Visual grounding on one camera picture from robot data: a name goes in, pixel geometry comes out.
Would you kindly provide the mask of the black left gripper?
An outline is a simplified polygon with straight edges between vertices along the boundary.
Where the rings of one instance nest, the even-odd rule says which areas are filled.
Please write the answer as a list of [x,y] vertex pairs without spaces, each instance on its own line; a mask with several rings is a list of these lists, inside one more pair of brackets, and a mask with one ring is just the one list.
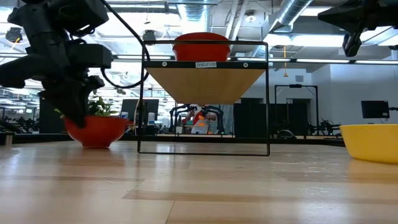
[[90,68],[111,68],[113,55],[100,44],[68,44],[54,55],[29,53],[1,65],[1,86],[24,88],[25,81],[42,82],[40,97],[79,128],[85,127],[88,94],[105,86]]

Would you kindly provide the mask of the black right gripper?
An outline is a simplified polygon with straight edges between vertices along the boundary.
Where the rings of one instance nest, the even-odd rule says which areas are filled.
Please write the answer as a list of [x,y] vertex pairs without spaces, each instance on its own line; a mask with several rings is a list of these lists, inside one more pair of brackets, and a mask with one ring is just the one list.
[[320,21],[337,26],[346,33],[343,51],[347,57],[354,57],[362,44],[364,29],[391,26],[397,29],[397,0],[348,0],[318,14]]

